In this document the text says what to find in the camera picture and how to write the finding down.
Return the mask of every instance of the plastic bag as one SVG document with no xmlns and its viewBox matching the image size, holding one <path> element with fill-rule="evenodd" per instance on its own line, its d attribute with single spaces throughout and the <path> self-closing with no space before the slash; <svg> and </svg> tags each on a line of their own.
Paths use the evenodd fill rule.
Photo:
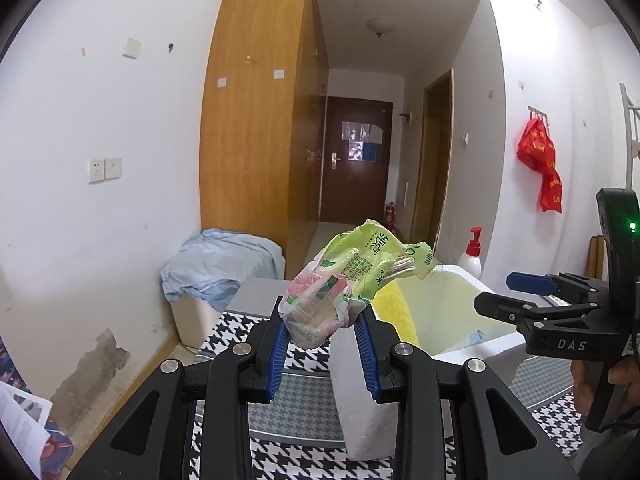
<svg viewBox="0 0 640 480">
<path fill-rule="evenodd" d="M 423 279 L 435 265 L 426 243 L 403 245 L 367 220 L 335 236 L 307 264 L 278 311 L 296 346 L 317 348 L 339 328 L 351 326 L 380 287 L 405 276 Z"/>
<path fill-rule="evenodd" d="M 542 175 L 540 209 L 562 212 L 562 180 L 556 171 L 556 147 L 549 137 L 545 121 L 529 116 L 516 156 L 528 168 Z"/>
<path fill-rule="evenodd" d="M 479 345 L 480 343 L 484 343 L 486 341 L 486 335 L 482 330 L 474 330 L 471 334 L 463 337 L 460 341 L 458 341 L 455 345 L 447 348 L 443 354 L 447 352 L 453 352 L 456 350 L 460 350 L 466 348 L 468 346 Z"/>
<path fill-rule="evenodd" d="M 556 167 L 556 148 L 549 137 L 545 122 L 533 117 L 524 128 L 517 151 L 518 159 L 528 168 L 544 174 Z"/>
<path fill-rule="evenodd" d="M 562 181 L 554 170 L 542 177 L 540 190 L 540 209 L 542 211 L 562 212 Z"/>
</svg>

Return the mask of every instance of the ceiling light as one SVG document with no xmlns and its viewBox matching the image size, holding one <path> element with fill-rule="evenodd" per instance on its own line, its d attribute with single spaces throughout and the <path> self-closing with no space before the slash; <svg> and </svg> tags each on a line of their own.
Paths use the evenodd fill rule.
<svg viewBox="0 0 640 480">
<path fill-rule="evenodd" d="M 367 28 L 373 30 L 376 33 L 377 37 L 398 30 L 398 26 L 395 23 L 390 22 L 389 20 L 385 20 L 384 18 L 370 19 L 367 22 Z"/>
</svg>

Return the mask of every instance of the fire extinguisher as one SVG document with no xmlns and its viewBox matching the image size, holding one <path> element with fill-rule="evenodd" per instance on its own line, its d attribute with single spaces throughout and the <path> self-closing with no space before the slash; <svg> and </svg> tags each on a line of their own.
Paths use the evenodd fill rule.
<svg viewBox="0 0 640 480">
<path fill-rule="evenodd" d="M 385 227 L 390 230 L 393 229 L 395 220 L 396 220 L 396 203 L 389 202 L 385 208 Z"/>
</svg>

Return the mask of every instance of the red plastic bag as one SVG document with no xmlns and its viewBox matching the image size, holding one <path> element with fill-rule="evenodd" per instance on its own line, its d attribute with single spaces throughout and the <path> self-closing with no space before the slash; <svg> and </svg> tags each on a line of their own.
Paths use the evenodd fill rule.
<svg viewBox="0 0 640 480">
<path fill-rule="evenodd" d="M 529 116 L 517 151 L 518 160 L 542 175 L 540 209 L 562 212 L 562 180 L 556 171 L 556 147 L 549 137 L 545 121 Z"/>
<path fill-rule="evenodd" d="M 553 170 L 553 173 L 547 173 L 542 176 L 540 209 L 542 211 L 562 212 L 562 181 L 556 170 Z"/>
<path fill-rule="evenodd" d="M 518 159 L 528 168 L 544 174 L 556 168 L 556 148 L 547 133 L 545 121 L 529 119 L 518 143 Z"/>
</svg>

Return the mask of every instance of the white wall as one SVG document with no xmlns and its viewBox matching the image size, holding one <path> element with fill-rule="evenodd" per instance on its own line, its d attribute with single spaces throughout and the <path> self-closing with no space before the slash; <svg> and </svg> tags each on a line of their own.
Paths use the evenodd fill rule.
<svg viewBox="0 0 640 480">
<path fill-rule="evenodd" d="M 107 328 L 122 391 L 174 329 L 159 271 L 199 229 L 220 1 L 43 0 L 0 65 L 0 332 L 38 395 Z M 122 178 L 89 186 L 92 156 L 122 156 Z"/>
<path fill-rule="evenodd" d="M 512 270 L 583 272 L 599 234 L 595 193 L 610 185 L 610 117 L 589 28 L 557 0 L 490 0 L 504 66 L 502 185 L 482 280 L 505 292 Z M 564 183 L 562 215 L 538 208 L 541 177 L 516 160 L 527 105 L 550 117 Z"/>
<path fill-rule="evenodd" d="M 602 61 L 609 97 L 614 161 L 611 181 L 615 187 L 625 187 L 626 131 L 620 83 L 624 83 L 627 95 L 640 106 L 640 54 L 619 23 L 592 28 L 591 33 Z M 639 192 L 640 161 L 637 159 L 633 176 L 633 188 Z"/>
<path fill-rule="evenodd" d="M 500 43 L 489 0 L 481 0 L 472 21 L 457 27 L 464 32 L 449 38 L 406 78 L 406 104 L 416 120 L 405 125 L 402 182 L 407 182 L 405 207 L 398 210 L 399 228 L 410 234 L 415 205 L 424 89 L 453 69 L 454 117 L 449 179 L 436 244 L 443 263 L 455 263 L 471 238 L 469 229 L 482 226 L 481 257 L 492 238 L 500 195 L 504 159 L 504 75 Z M 462 138 L 468 134 L 468 145 Z"/>
<path fill-rule="evenodd" d="M 370 99 L 372 101 L 384 101 L 394 104 L 385 203 L 395 201 L 396 189 L 398 188 L 400 145 L 402 142 L 403 119 L 399 114 L 404 111 L 402 110 L 404 101 L 404 78 L 397 75 L 332 68 L 329 70 L 327 95 L 332 97 Z"/>
</svg>

